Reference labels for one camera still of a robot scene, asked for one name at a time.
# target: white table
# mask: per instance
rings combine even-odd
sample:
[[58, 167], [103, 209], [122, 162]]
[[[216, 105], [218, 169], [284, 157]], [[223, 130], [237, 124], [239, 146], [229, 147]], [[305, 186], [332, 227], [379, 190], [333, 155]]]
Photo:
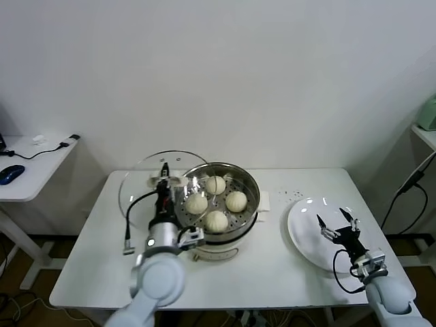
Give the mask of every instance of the white table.
[[[69, 135], [53, 136], [50, 137], [46, 144], [39, 146], [34, 145], [30, 137], [6, 136], [3, 138], [7, 144], [7, 150], [14, 150], [20, 155], [29, 157], [40, 151], [56, 148], [67, 137]], [[25, 160], [18, 156], [1, 156], [0, 170], [11, 165], [23, 165], [26, 170], [9, 185], [0, 185], [0, 203], [27, 202], [34, 199], [76, 144], [77, 142], [74, 142], [67, 148], [41, 154], [32, 160]], [[7, 256], [7, 262], [11, 262], [19, 247], [34, 260], [21, 283], [20, 289], [30, 289], [41, 269], [62, 269], [65, 259], [52, 259], [48, 255], [54, 243], [47, 242], [40, 248], [13, 222], [13, 218], [1, 207], [0, 230], [16, 244]], [[2, 263], [0, 269], [5, 268], [4, 266], [5, 262]]]
[[[308, 262], [283, 232], [297, 191], [304, 197], [326, 196], [352, 207], [362, 229], [371, 236], [367, 247], [380, 248], [392, 276], [415, 290], [376, 220], [343, 169], [250, 170], [262, 191], [269, 192], [270, 212], [259, 220], [244, 249], [227, 262], [192, 262], [182, 253], [187, 270], [183, 295], [164, 309], [248, 309], [331, 307], [367, 304], [364, 293], [346, 294], [332, 274]], [[50, 295], [57, 307], [118, 309], [127, 305], [130, 270], [136, 255], [123, 256], [125, 220], [118, 207], [118, 190], [125, 172], [113, 172], [67, 259]], [[144, 217], [146, 226], [152, 217]], [[143, 252], [146, 228], [134, 228], [136, 254]], [[342, 280], [349, 289], [359, 286], [353, 277]]]

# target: computer mouse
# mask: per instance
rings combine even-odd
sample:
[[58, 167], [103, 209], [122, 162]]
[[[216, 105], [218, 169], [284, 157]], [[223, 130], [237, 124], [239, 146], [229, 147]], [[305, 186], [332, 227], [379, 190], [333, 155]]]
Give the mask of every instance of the computer mouse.
[[7, 185], [11, 183], [15, 178], [20, 176], [24, 171], [25, 167], [22, 165], [13, 165], [6, 167], [0, 171], [0, 185]]

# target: wooden floor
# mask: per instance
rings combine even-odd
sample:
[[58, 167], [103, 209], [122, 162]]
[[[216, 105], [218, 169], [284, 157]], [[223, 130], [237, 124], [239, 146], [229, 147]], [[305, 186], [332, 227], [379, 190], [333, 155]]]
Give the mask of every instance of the wooden floor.
[[[10, 251], [13, 247], [4, 235], [0, 235], [0, 240], [5, 245], [6, 250]], [[35, 240], [39, 245], [44, 243], [44, 239]], [[415, 255], [419, 254], [419, 250], [410, 241], [396, 240], [391, 242], [392, 247], [396, 251], [397, 255]], [[50, 255], [53, 258], [67, 258], [72, 247], [74, 246], [73, 240], [57, 241], [53, 247]], [[0, 260], [3, 259], [3, 254], [0, 253]], [[6, 269], [2, 278], [0, 279], [0, 292], [7, 293], [9, 295], [16, 295], [19, 293], [19, 285], [29, 269], [32, 261], [21, 250], [18, 251], [15, 258], [10, 262], [10, 265]], [[432, 325], [436, 326], [436, 277], [429, 268], [407, 268], [406, 269], [409, 278], [415, 286], [418, 297], [416, 304], [420, 309], [423, 316], [425, 316]], [[44, 299], [48, 304], [48, 297], [51, 290], [56, 283], [59, 276], [59, 271], [45, 270], [40, 273], [32, 288], [32, 292], [37, 296]], [[31, 296], [20, 297], [17, 302], [23, 306], [32, 300]], [[343, 315], [347, 308], [335, 308], [333, 310], [336, 318]], [[10, 302], [5, 310], [0, 313], [0, 327], [1, 326], [13, 326], [8, 325], [7, 322], [1, 321], [1, 319], [11, 317], [15, 312], [15, 306]], [[75, 310], [68, 311], [73, 317], [81, 318], [83, 315]], [[317, 324], [317, 327], [324, 327], [327, 325], [324, 311], [322, 309], [306, 309], [313, 321]], [[262, 315], [271, 323], [272, 327], [278, 326], [283, 317], [288, 315], [289, 311], [262, 311]], [[310, 325], [303, 319], [296, 317], [292, 321], [291, 318], [294, 315], [300, 315], [297, 312], [290, 313], [289, 319], [283, 327], [309, 327]], [[228, 314], [225, 311], [186, 311], [186, 312], [165, 312], [158, 313], [156, 315], [156, 326], [179, 326], [179, 327], [220, 327], [227, 320]], [[225, 327], [232, 326], [233, 319], [229, 319]], [[32, 310], [22, 321], [18, 323], [19, 327], [86, 327], [90, 326], [88, 322], [75, 322], [68, 318], [63, 311], [50, 311], [46, 309], [41, 303], [35, 305]], [[379, 326], [377, 318], [372, 315], [361, 320], [355, 327], [376, 327]]]

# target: small white object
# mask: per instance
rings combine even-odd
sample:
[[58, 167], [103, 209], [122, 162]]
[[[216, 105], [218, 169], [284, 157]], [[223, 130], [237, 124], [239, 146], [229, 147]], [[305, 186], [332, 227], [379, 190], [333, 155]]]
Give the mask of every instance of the small white object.
[[36, 135], [33, 139], [33, 144], [34, 145], [43, 145], [44, 143], [47, 142], [47, 139], [44, 135]]
[[263, 213], [270, 209], [270, 194], [267, 191], [260, 192], [260, 201], [258, 206], [258, 212]]
[[206, 190], [210, 194], [217, 196], [225, 190], [225, 180], [220, 176], [209, 177], [206, 181]]
[[199, 215], [207, 209], [207, 199], [200, 193], [193, 194], [186, 201], [186, 210], [192, 215]]
[[225, 199], [225, 205], [233, 213], [240, 213], [247, 206], [247, 196], [240, 191], [232, 192]]
[[[333, 256], [336, 251], [343, 249], [321, 235], [321, 227], [316, 215], [320, 215], [327, 227], [337, 230], [349, 226], [339, 208], [352, 214], [353, 218], [359, 218], [346, 204], [339, 205], [328, 198], [306, 198], [295, 203], [287, 216], [287, 230], [296, 248], [314, 265], [332, 272]], [[362, 222], [359, 241], [366, 247], [371, 246]], [[336, 258], [336, 271], [349, 273], [351, 263], [346, 253], [340, 253]]]
[[206, 229], [212, 233], [222, 233], [229, 226], [229, 220], [221, 211], [212, 211], [206, 216]]

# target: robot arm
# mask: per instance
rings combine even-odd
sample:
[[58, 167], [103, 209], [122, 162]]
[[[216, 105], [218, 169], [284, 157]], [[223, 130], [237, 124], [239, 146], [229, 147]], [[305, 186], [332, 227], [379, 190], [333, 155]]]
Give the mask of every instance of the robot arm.
[[352, 263], [353, 276], [363, 284], [369, 305], [373, 308], [383, 327], [431, 327], [414, 303], [410, 290], [398, 279], [388, 276], [384, 263], [385, 255], [380, 250], [369, 251], [358, 240], [358, 220], [342, 208], [344, 218], [350, 226], [331, 230], [320, 216], [317, 216], [321, 235], [334, 244], [345, 247]]
[[[154, 312], [177, 300], [185, 287], [185, 269], [178, 254], [203, 244], [203, 229], [182, 228], [174, 212], [171, 186], [185, 186], [182, 178], [171, 177], [165, 163], [160, 177], [149, 180], [156, 189], [155, 217], [149, 224], [145, 251], [136, 259], [131, 271], [132, 302], [118, 310], [106, 322], [106, 327], [152, 327]], [[132, 248], [125, 251], [133, 253]]]

